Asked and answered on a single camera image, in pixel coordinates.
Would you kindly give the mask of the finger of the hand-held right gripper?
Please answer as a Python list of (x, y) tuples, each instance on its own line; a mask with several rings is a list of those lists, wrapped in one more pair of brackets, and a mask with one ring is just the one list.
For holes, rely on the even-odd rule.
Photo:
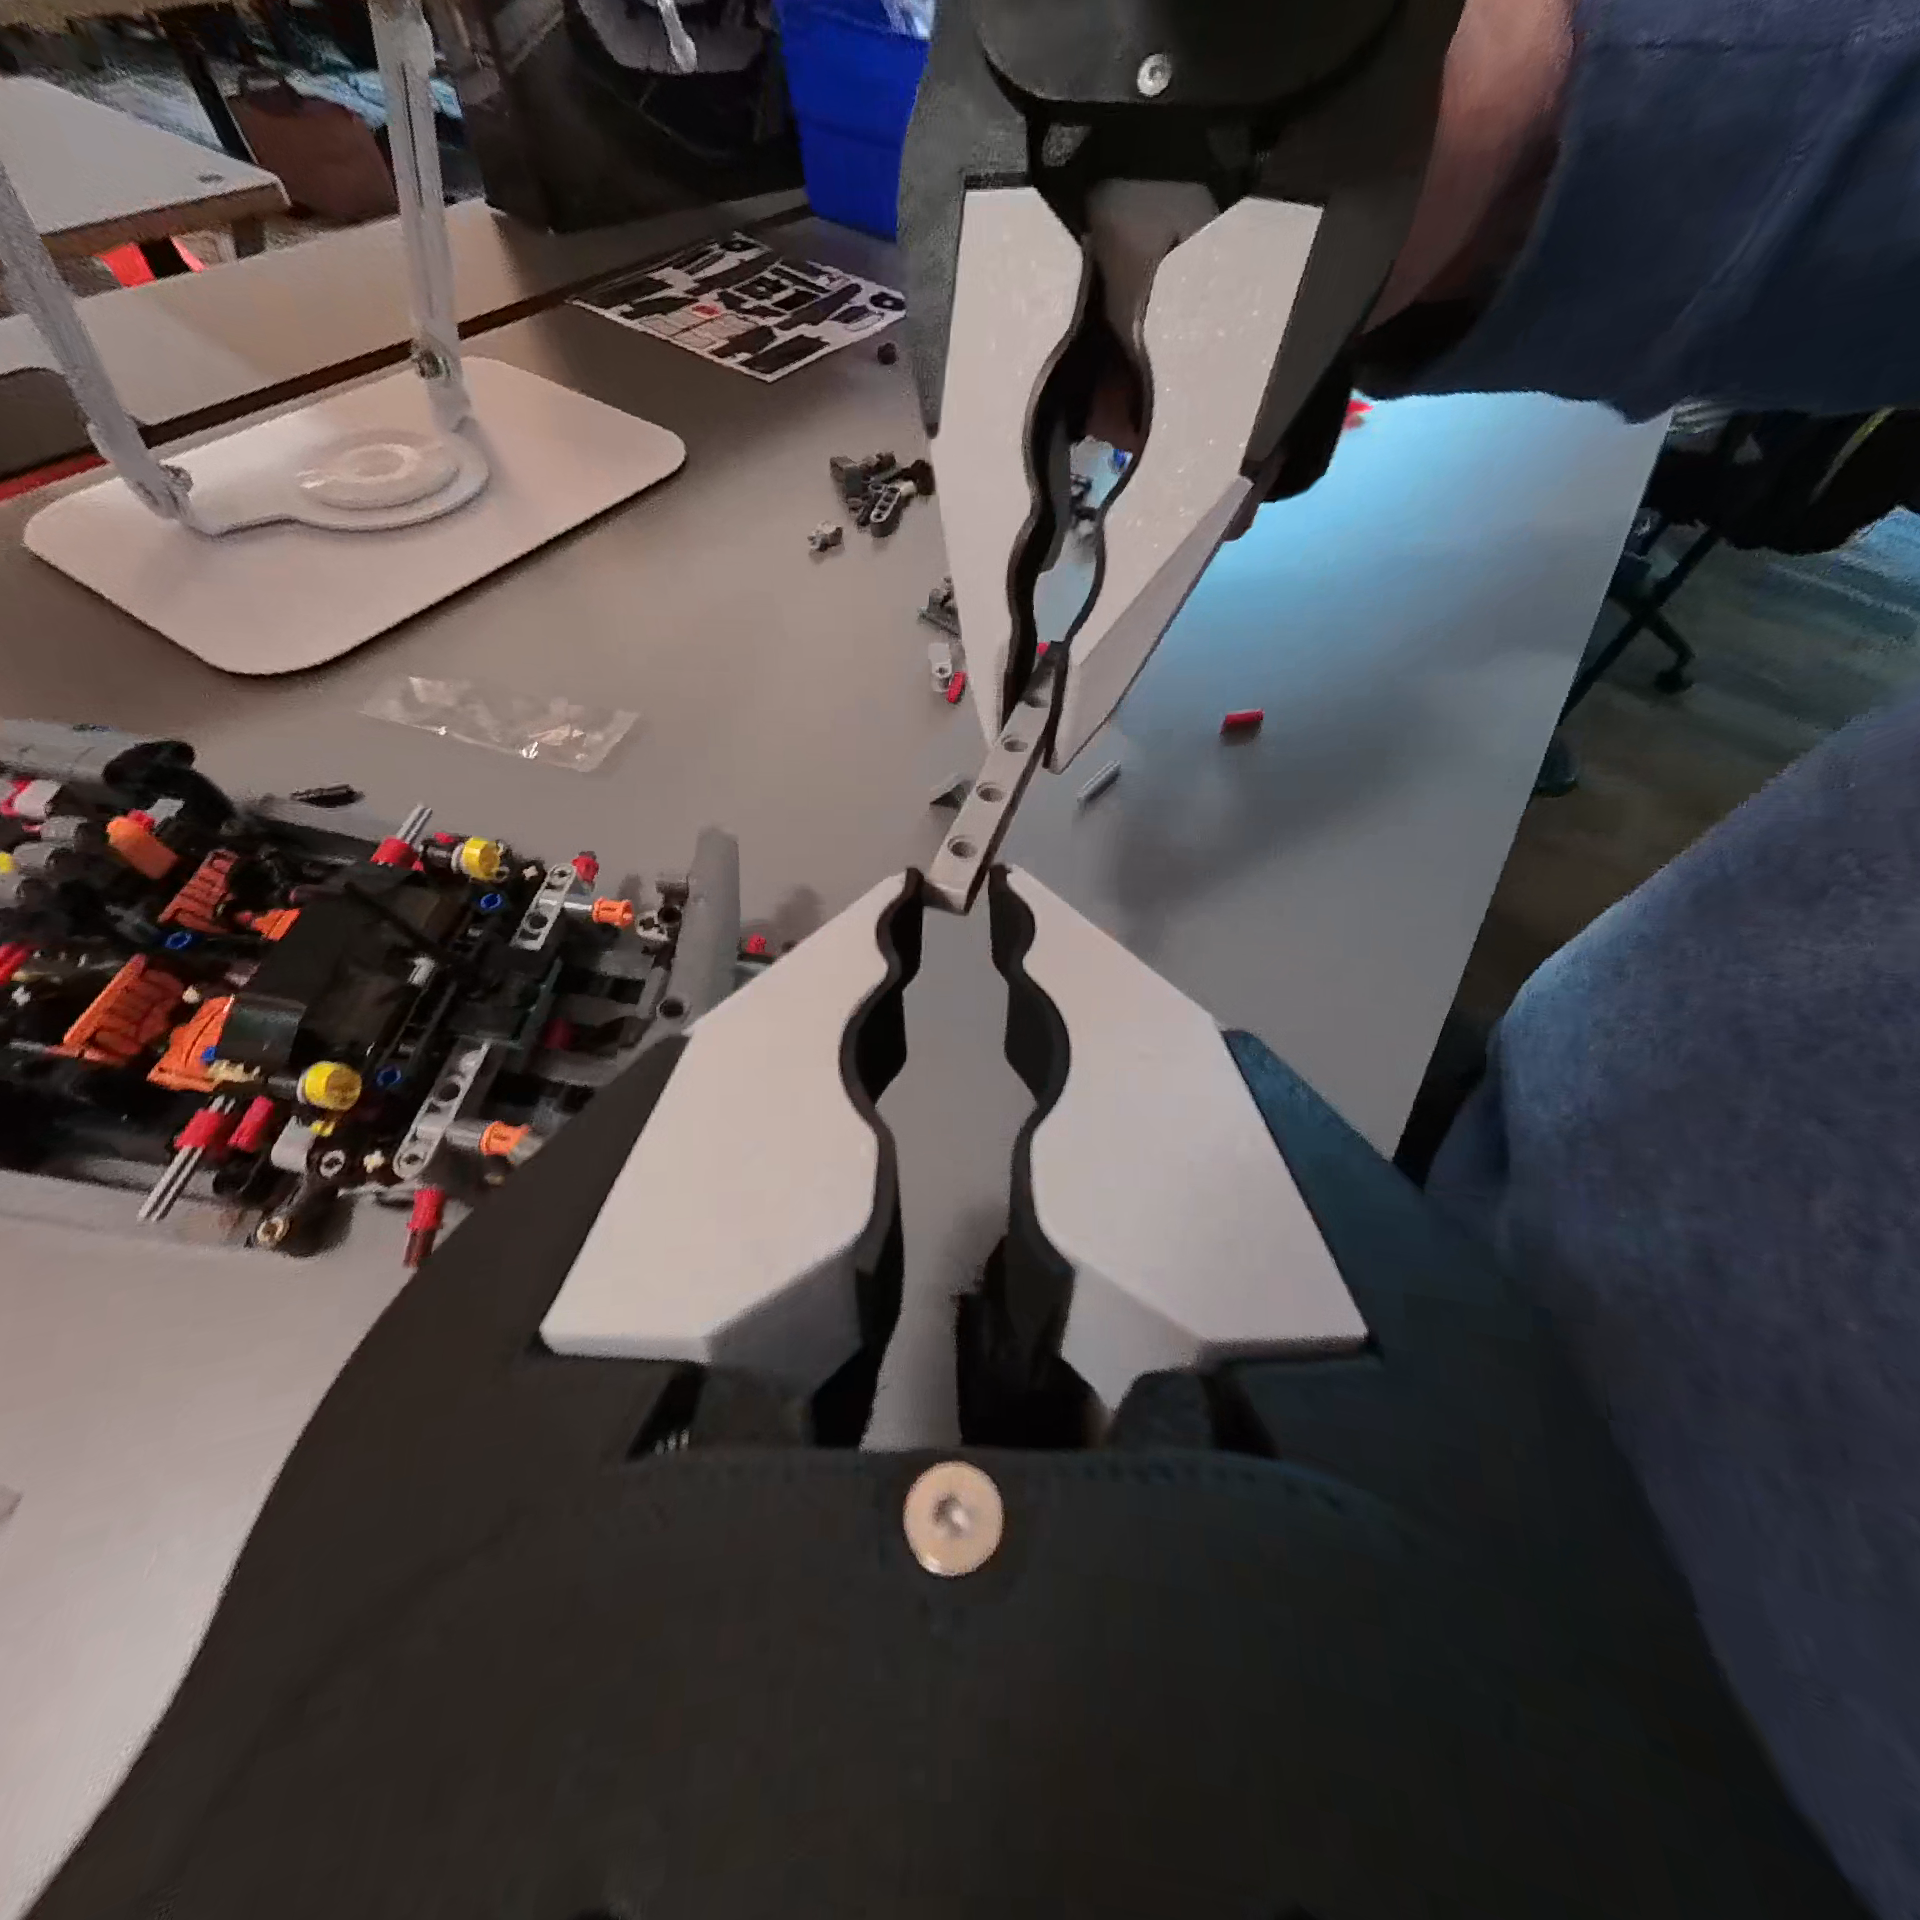
[(985, 742), (998, 739), (1037, 655), (1037, 585), (1060, 517), (1044, 391), (1087, 287), (1081, 240), (1037, 185), (965, 195), (931, 464)]
[(1068, 639), (1047, 768), (1064, 773), (1253, 499), (1246, 473), (1321, 210), (1239, 200), (1164, 256), (1140, 324), (1147, 429), (1111, 496), (1100, 582)]

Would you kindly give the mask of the person's right forearm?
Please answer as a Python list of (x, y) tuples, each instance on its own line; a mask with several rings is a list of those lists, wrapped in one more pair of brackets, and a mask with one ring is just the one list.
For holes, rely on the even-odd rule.
[(1379, 399), (1918, 407), (1918, 5), (1573, 4), (1556, 155), (1487, 290), (1362, 337)]

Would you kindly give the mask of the scattered loose lego pieces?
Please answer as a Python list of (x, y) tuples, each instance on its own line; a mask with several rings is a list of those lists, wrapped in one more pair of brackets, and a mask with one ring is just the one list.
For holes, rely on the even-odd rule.
[[(1115, 350), (1104, 351), (1094, 376), (1081, 439), (1063, 453), (1064, 466), (1060, 469), (1060, 479), (1068, 492), (1063, 496), (1064, 503), (1044, 543), (1042, 573), (1051, 573), (1071, 543), (1087, 543), (1100, 532), (1101, 503), (1115, 476), (1124, 476), (1130, 466), (1134, 447), (1140, 443), (1140, 427), (1144, 422), (1143, 396), (1140, 371), (1124, 371)], [(835, 454), (829, 462), (829, 479), (845, 502), (851, 523), (871, 532), (877, 542), (898, 532), (914, 499), (931, 499), (937, 492), (928, 457), (904, 464), (892, 453), (867, 457)], [(921, 616), (941, 635), (931, 649), (937, 689), (947, 705), (962, 705), (974, 680), (971, 668), (962, 660), (965, 642), (955, 577), (947, 577), (931, 595)]]

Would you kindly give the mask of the dark bulky bag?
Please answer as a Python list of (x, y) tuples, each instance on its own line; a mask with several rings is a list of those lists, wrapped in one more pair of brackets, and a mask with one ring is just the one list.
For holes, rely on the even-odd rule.
[(776, 4), (429, 4), (495, 211), (582, 231), (799, 190)]

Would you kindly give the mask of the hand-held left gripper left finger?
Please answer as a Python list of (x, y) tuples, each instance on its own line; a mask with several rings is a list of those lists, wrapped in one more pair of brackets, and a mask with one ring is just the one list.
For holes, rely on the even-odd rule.
[(685, 1037), (542, 1323), (553, 1354), (743, 1377), (819, 1442), (867, 1436), (901, 1310), (895, 1138), (921, 874), (904, 869)]

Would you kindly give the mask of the blue storage bin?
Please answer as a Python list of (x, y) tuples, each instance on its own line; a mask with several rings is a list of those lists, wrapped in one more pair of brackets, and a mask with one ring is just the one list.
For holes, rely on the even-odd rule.
[(934, 14), (934, 4), (776, 4), (805, 190), (821, 220), (895, 237)]

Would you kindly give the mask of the small empty clear bag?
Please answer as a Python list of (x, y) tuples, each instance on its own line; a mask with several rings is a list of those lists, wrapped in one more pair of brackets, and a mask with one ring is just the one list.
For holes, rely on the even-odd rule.
[(629, 706), (429, 675), (379, 683), (360, 716), (582, 776), (598, 773), (639, 728), (639, 712)]

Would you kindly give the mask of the black office chair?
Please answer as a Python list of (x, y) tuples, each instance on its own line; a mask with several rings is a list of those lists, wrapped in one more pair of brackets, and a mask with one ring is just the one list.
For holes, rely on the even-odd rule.
[(1915, 410), (1841, 419), (1681, 410), (1603, 595), (1621, 622), (1589, 642), (1530, 796), (1565, 798), (1578, 788), (1569, 721), (1641, 639), (1669, 655), (1653, 689), (1666, 699), (1692, 689), (1696, 655), (1669, 609), (1711, 555), (1825, 555), (1915, 506)]

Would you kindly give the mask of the grey side table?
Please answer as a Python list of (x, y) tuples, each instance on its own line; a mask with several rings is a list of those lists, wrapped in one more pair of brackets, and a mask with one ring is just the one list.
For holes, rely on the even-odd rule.
[(273, 171), (30, 78), (4, 78), (4, 170), (57, 261), (289, 210)]

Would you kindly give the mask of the lego car chassis model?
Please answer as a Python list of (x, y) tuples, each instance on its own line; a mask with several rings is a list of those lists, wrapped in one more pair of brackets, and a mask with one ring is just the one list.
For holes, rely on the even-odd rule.
[(742, 921), (725, 829), (618, 894), (590, 849), (354, 806), (236, 798), (181, 739), (4, 721), (4, 1196), (97, 1187), (281, 1260), (382, 1211), (417, 1268), (788, 951)]

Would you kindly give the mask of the grey lego beam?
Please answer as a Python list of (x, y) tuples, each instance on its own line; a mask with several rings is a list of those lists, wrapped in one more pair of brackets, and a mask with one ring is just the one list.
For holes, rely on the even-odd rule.
[(1051, 736), (1051, 699), (1044, 689), (1034, 689), (1007, 716), (952, 825), (924, 868), (931, 907), (950, 915), (974, 909), (1028, 788), (1047, 763)]

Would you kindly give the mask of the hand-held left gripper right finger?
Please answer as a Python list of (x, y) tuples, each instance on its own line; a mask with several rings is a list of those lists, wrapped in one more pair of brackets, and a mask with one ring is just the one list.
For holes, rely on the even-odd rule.
[(1362, 1310), (1226, 1028), (1022, 868), (991, 876), (1005, 1057), (1034, 1107), (985, 1286), (1007, 1389), (1353, 1356)]

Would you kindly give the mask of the white desk stand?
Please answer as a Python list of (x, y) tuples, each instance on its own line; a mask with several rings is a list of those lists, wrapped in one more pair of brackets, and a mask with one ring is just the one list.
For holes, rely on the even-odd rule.
[(417, 4), (373, 4), (390, 108), (412, 371), (160, 457), (4, 180), (4, 268), (108, 479), (22, 527), (27, 550), (230, 675), (293, 675), (539, 553), (685, 466), (671, 429), (477, 357), (452, 240)]

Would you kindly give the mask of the lego sticker sheet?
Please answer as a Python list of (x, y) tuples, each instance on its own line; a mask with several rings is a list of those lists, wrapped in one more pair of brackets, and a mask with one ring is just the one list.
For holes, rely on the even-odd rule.
[(778, 384), (835, 351), (884, 346), (908, 316), (898, 290), (725, 231), (590, 287), (573, 301), (711, 367)]

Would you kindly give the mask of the person's right hand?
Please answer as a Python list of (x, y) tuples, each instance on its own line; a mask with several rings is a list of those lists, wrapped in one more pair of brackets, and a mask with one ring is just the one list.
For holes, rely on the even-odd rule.
[(1519, 251), (1556, 155), (1570, 18), (1570, 4), (1463, 5), (1427, 174), (1374, 327), (1487, 290)]

